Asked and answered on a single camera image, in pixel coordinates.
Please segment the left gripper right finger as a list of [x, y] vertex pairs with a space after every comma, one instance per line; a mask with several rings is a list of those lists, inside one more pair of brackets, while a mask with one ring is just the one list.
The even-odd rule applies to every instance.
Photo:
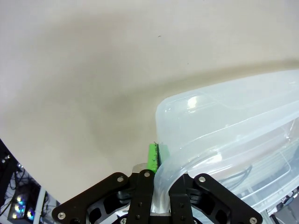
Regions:
[[163, 180], [159, 190], [165, 196], [169, 214], [159, 215], [160, 224], [199, 224], [193, 210], [200, 211], [214, 224], [260, 224], [262, 216], [208, 174]]

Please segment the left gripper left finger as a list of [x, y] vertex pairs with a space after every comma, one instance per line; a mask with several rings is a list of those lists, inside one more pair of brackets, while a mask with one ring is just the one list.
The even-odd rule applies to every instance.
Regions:
[[115, 224], [150, 224], [154, 176], [159, 165], [158, 144], [149, 145], [148, 161], [140, 171], [130, 176], [116, 172], [57, 206], [52, 218], [60, 224], [111, 223], [109, 218], [117, 211], [128, 208]]

